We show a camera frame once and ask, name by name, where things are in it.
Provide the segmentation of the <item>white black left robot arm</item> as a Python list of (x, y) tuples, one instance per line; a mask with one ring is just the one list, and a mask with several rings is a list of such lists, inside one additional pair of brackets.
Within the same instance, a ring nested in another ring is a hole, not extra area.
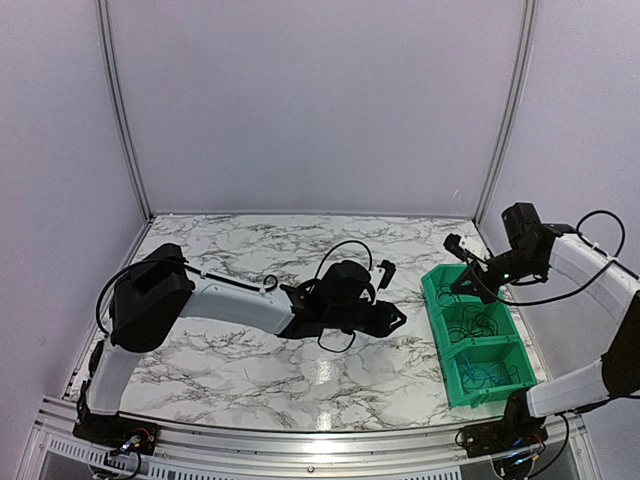
[(180, 318), (203, 318), (248, 326), (278, 338), (319, 339), (325, 330), (351, 337), (386, 338), (407, 317), (379, 299), (396, 267), (342, 260), (320, 266), (295, 286), (269, 275), (260, 284), (207, 273), (189, 264), (180, 246), (165, 243), (143, 260), (114, 274), (98, 295), (107, 302), (109, 327), (92, 352), (89, 376), (76, 403), (77, 422), (106, 445), (125, 438), (119, 415), (127, 384), (143, 355), (159, 348)]

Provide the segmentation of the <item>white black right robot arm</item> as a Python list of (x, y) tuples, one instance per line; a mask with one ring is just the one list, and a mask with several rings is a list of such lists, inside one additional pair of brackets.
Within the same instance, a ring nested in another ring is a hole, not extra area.
[(619, 248), (608, 253), (579, 226), (542, 221), (531, 203), (508, 207), (502, 222), (508, 243), (502, 253), (461, 234), (447, 236), (445, 249), (463, 265), (452, 292), (527, 315), (563, 313), (565, 319), (547, 323), (542, 350), (553, 338), (572, 353), (579, 341), (587, 347), (554, 368), (550, 380), (507, 400), (495, 438), (515, 448), (549, 416), (638, 398), (639, 276), (622, 265)]

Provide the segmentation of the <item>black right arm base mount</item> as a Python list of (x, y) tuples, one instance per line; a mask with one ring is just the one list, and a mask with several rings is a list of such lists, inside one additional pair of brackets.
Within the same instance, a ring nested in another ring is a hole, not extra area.
[(469, 458), (505, 453), (546, 441), (545, 417), (533, 417), (527, 391), (512, 393), (500, 419), (462, 427), (454, 439)]

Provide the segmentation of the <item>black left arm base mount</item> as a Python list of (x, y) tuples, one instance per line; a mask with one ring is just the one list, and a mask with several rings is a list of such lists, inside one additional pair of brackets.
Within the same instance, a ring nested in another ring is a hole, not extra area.
[(116, 450), (137, 436), (139, 441), (134, 444), (135, 449), (143, 455), (151, 455), (155, 451), (158, 434), (159, 426), (155, 423), (120, 414), (98, 415), (91, 413), (86, 406), (77, 407), (73, 435), (81, 440)]

